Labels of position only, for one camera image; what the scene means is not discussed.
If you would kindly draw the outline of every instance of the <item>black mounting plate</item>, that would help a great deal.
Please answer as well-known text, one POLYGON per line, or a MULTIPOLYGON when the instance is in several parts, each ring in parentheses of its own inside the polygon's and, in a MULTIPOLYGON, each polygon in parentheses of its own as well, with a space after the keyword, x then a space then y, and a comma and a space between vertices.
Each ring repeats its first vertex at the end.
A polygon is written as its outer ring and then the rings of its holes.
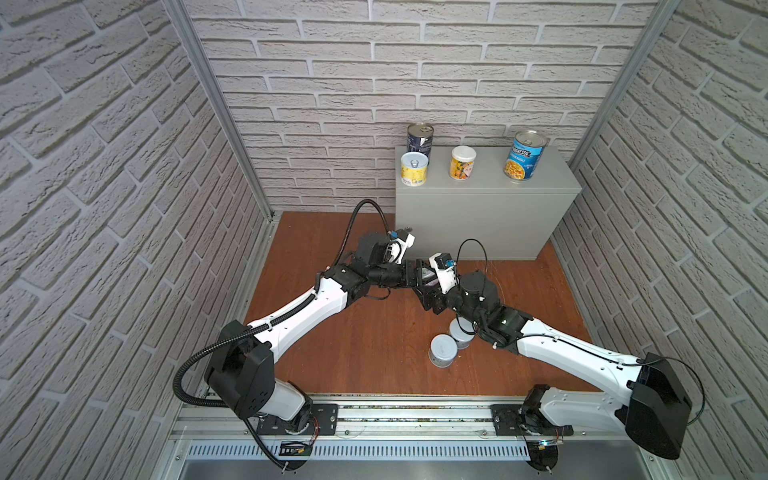
MULTIPOLYGON (((320 426, 320 436, 336 434, 338 413, 339 406, 336 403, 314 403, 312 405, 312 416, 317 419, 320 426)), ((285 435, 287 432, 284 423, 283 420, 274 415, 260 417, 256 433, 259 435, 285 435)), ((312 435, 312 430, 308 426, 301 435, 312 435)))
MULTIPOLYGON (((496 435, 500 437, 513 437, 517 435, 531 435, 531 431, 521 429, 520 425, 526 423, 525 417, 520 413, 520 410, 525 406, 521 404, 517 405, 491 405, 491 415, 493 415, 493 427, 496 430, 496 435)), ((566 426, 554 426, 549 425, 530 425, 529 429, 535 430, 542 436, 570 436, 574 434, 574 429, 570 425, 566 426)))

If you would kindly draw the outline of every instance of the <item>yellow label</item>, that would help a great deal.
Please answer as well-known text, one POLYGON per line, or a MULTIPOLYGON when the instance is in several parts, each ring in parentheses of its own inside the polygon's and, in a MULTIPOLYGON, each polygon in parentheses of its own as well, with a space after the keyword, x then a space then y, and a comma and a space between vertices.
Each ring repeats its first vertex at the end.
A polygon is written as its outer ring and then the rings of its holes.
POLYGON ((427 167, 408 168, 401 166, 400 177, 404 184, 417 187, 427 181, 427 167))
POLYGON ((472 167, 475 165, 475 162, 460 162, 456 160, 455 158, 451 159, 451 169, 449 170, 449 174, 451 175, 451 178, 455 178, 456 180, 466 180, 469 178, 469 175, 472 173, 472 167))

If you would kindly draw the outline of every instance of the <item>white lid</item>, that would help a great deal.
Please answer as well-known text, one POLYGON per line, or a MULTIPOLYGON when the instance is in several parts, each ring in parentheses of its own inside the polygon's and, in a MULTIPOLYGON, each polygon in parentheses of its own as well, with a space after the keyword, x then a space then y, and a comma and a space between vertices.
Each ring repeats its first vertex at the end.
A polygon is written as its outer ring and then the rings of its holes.
POLYGON ((475 157, 478 156, 474 148, 467 147, 466 145, 459 145, 454 148, 451 155, 458 161, 474 161, 475 157))
POLYGON ((451 320, 451 326, 449 327, 451 336, 457 339, 459 342, 468 342, 469 340, 472 339, 472 337, 474 337, 474 335, 470 335, 468 333, 462 332, 462 328, 467 332, 475 331, 475 329, 472 327, 472 324, 469 322, 469 320, 467 320, 463 316, 460 316, 458 318, 458 322, 456 321, 456 319, 451 320))
POLYGON ((458 353, 456 341, 450 335, 445 335, 444 333, 433 338, 429 348, 436 359, 444 362, 453 360, 458 353))
POLYGON ((400 163, 403 167, 408 168, 423 168, 429 163, 429 159, 426 155, 418 151, 405 152, 400 157, 400 163))

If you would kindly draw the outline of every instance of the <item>cabinet top surface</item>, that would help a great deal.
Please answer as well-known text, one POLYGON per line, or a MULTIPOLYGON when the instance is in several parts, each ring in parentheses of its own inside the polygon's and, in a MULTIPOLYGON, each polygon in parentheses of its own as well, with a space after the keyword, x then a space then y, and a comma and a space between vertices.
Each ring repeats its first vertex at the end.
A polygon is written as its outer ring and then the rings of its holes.
POLYGON ((530 180, 514 182, 504 174, 509 147, 472 147, 477 152, 467 180, 448 175, 453 147, 432 147, 427 181, 410 187, 400 180, 400 157, 405 147, 395 149, 396 193, 400 194, 578 194, 581 185, 556 147, 547 147, 530 180))

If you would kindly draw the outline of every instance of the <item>progresso can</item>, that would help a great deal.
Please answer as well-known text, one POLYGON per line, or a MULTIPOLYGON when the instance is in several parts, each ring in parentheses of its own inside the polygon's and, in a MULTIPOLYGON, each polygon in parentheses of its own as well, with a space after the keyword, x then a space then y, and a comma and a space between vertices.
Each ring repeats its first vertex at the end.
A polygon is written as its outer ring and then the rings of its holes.
POLYGON ((408 146, 407 151, 417 151, 429 158, 429 152, 432 150, 432 135, 435 128, 430 124, 418 123, 408 126, 408 146))
POLYGON ((549 139, 536 130, 523 130, 515 134, 504 173, 512 180, 527 180, 533 175, 538 158, 549 139))

